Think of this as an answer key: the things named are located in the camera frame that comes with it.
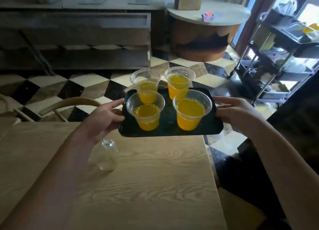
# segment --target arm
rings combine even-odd
[[[249,103],[240,98],[215,97],[224,103],[216,116],[250,138],[273,184],[293,230],[319,226],[319,176],[294,147]]]
[[[124,119],[112,109],[123,101],[98,107],[70,134],[0,230],[65,228],[91,150]]]

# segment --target colorful candy wrapper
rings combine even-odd
[[[214,20],[214,18],[217,18],[217,17],[221,17],[223,14],[220,13],[220,12],[217,12],[217,13],[211,13],[211,12],[207,12],[207,13],[204,13],[202,14],[202,18],[204,20],[204,22],[212,22]]]

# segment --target yellow-orange liquid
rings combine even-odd
[[[168,93],[170,99],[174,99],[176,94],[189,88],[189,79],[182,75],[171,75],[168,78]]]
[[[177,113],[177,124],[181,129],[185,131],[194,130],[199,124],[202,117],[205,115],[205,107],[199,101],[192,98],[182,99],[177,104],[177,109],[178,111],[186,115],[183,116]]]
[[[157,91],[158,84],[155,81],[144,80],[137,84],[138,97],[142,103],[153,103],[156,100],[156,94],[147,91]]]
[[[144,131],[152,131],[159,125],[159,111],[158,106],[154,104],[144,104],[134,110],[134,115],[138,117],[147,118],[136,118],[138,125]]]

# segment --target curved brown counter base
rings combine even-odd
[[[224,56],[240,24],[208,26],[172,18],[171,47],[173,52],[187,60],[208,62]]]

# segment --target cart wheel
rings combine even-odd
[[[229,76],[227,76],[227,79],[230,79],[230,77],[232,77],[235,74],[235,70],[231,71]]]

